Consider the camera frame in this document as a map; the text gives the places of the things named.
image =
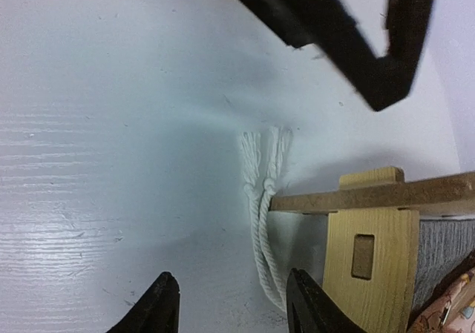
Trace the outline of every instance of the wooden plank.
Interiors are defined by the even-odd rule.
[[[341,178],[341,187],[396,182],[395,171],[373,171]],[[354,242],[374,236],[370,280],[353,277]],[[419,244],[419,212],[395,208],[357,209],[329,215],[324,290],[338,307],[368,333],[402,333],[413,300]],[[359,260],[366,260],[359,252]]]
[[[271,211],[326,214],[352,208],[400,208],[431,214],[475,213],[475,172],[416,182],[274,197]]]

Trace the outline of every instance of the rectangular hole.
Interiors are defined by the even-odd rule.
[[[373,276],[374,235],[357,234],[353,246],[351,276],[371,280]]]

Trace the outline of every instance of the white rope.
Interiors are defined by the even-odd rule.
[[[266,175],[258,185],[261,163],[261,137],[245,133],[241,137],[243,154],[244,191],[249,199],[252,244],[258,276],[266,296],[282,311],[286,311],[286,278],[280,273],[267,232],[267,214],[275,182],[281,173],[292,134],[288,130],[272,128],[268,144]]]

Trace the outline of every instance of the patterned pouch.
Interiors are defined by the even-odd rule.
[[[447,291],[430,305],[409,328],[407,333],[475,333],[475,294],[471,294],[473,285],[469,282],[475,276],[475,268],[463,274],[457,281],[447,289]],[[455,309],[458,301],[468,302],[458,312],[451,312]]]

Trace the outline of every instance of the wooden edge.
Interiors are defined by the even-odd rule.
[[[398,208],[430,214],[475,213],[475,172],[365,188],[272,198],[271,211],[327,214],[343,209]]]

